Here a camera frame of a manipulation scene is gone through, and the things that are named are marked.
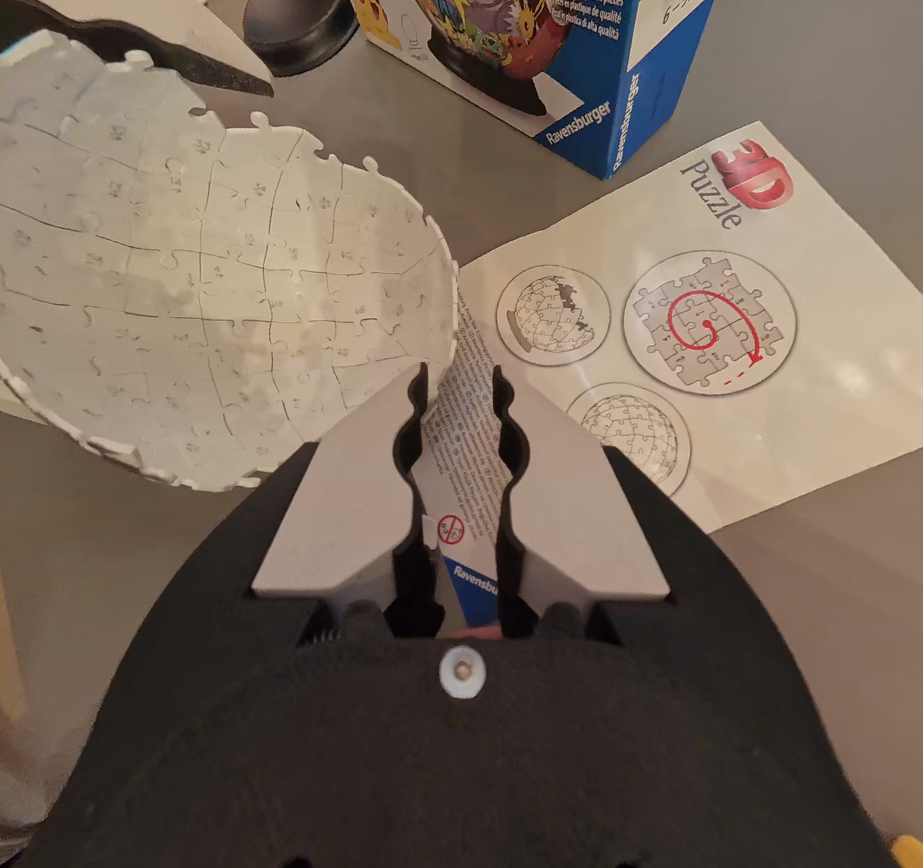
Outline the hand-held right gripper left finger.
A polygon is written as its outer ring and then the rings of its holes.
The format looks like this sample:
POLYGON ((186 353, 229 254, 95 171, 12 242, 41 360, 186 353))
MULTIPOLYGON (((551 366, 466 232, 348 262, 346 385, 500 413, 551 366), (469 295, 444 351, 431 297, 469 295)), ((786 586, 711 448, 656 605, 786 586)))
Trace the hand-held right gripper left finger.
POLYGON ((412 364, 325 432, 251 588, 261 598, 320 600, 340 620, 356 602, 384 613, 398 637, 437 635, 437 570, 412 476, 429 402, 412 364))

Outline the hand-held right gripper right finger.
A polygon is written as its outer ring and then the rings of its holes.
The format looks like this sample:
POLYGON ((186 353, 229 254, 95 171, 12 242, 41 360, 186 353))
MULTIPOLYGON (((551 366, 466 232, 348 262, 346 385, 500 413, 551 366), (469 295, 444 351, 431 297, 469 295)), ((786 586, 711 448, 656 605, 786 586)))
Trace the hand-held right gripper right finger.
POLYGON ((531 635, 550 608, 665 599, 663 572, 604 447, 521 373, 497 365, 492 406, 510 473, 496 536, 499 625, 531 635))

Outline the partly built puzzle ball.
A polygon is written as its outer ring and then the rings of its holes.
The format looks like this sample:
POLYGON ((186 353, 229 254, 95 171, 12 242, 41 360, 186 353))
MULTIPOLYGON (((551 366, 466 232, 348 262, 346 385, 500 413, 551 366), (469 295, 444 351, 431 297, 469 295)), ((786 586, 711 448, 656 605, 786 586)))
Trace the partly built puzzle ball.
POLYGON ((145 478, 255 487, 412 364, 455 355, 458 266, 374 159, 225 127, 142 51, 2 53, 2 378, 145 478))

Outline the black round ball stand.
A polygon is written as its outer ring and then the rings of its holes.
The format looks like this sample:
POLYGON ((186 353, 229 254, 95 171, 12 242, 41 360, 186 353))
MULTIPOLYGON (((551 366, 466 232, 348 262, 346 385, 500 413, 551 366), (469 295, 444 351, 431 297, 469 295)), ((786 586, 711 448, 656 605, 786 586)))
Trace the black round ball stand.
POLYGON ((359 30, 351 0, 248 0, 244 42, 273 77, 294 77, 329 61, 359 30))

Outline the blue puzzle box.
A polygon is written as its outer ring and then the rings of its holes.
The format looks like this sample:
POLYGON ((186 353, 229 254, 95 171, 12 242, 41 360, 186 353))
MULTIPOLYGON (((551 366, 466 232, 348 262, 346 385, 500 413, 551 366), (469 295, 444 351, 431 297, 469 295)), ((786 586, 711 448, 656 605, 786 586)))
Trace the blue puzzle box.
POLYGON ((714 0, 351 0, 369 43, 602 180, 675 112, 714 0))

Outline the white instruction leaflet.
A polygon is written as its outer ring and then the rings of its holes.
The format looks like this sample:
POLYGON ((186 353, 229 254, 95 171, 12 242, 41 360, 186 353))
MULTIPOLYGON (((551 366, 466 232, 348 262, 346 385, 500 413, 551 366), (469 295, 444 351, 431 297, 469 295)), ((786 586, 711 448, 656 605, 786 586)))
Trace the white instruction leaflet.
POLYGON ((420 488, 494 624, 519 371, 707 533, 921 448, 921 293, 760 122, 463 266, 420 488))

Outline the person's leg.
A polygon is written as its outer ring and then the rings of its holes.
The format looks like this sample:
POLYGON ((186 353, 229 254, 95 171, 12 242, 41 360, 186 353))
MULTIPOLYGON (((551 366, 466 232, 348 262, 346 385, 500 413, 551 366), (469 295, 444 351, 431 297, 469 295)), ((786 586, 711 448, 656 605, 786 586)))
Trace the person's leg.
POLYGON ((22 720, 27 713, 27 699, 14 637, 14 629, 1 587, 1 779, 2 779, 2 846, 26 833, 31 823, 29 780, 32 772, 29 751, 24 745, 22 720))

